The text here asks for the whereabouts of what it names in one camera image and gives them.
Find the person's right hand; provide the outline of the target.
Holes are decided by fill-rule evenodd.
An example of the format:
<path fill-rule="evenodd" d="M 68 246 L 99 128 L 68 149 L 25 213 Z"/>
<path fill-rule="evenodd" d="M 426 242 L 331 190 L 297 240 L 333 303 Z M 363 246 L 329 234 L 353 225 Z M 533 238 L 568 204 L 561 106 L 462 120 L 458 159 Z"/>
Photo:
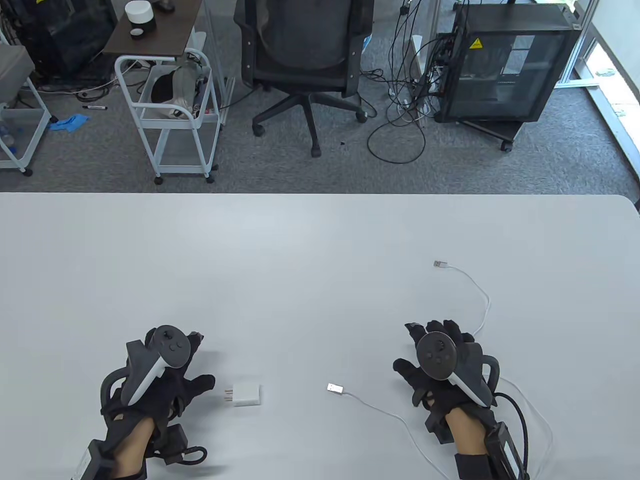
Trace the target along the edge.
<path fill-rule="evenodd" d="M 413 406 L 422 404 L 434 410 L 438 422 L 460 409 L 483 425 L 493 426 L 498 361 L 484 355 L 474 336 L 462 333 L 453 320 L 404 326 L 414 342 L 418 366 L 398 358 L 392 368 L 414 390 Z"/>

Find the person's left hand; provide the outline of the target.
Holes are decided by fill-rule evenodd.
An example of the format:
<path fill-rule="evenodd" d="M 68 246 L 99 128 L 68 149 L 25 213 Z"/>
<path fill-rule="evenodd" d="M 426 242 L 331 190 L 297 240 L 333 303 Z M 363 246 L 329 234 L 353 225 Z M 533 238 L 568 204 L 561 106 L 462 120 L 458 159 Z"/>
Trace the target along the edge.
<path fill-rule="evenodd" d="M 151 418 L 156 427 L 166 426 L 176 416 L 182 416 L 186 407 L 201 394 L 214 389 L 216 379 L 214 375 L 203 374 L 193 379 L 185 378 L 186 370 L 199 349 L 203 335 L 193 331 L 186 336 L 190 344 L 190 356 L 184 366 L 180 368 L 165 368 L 160 377 L 154 377 L 146 392 L 132 406 L 126 406 L 121 401 L 122 388 L 117 388 L 111 400 L 102 407 L 100 413 L 107 415 L 110 421 L 116 417 L 141 415 Z"/>

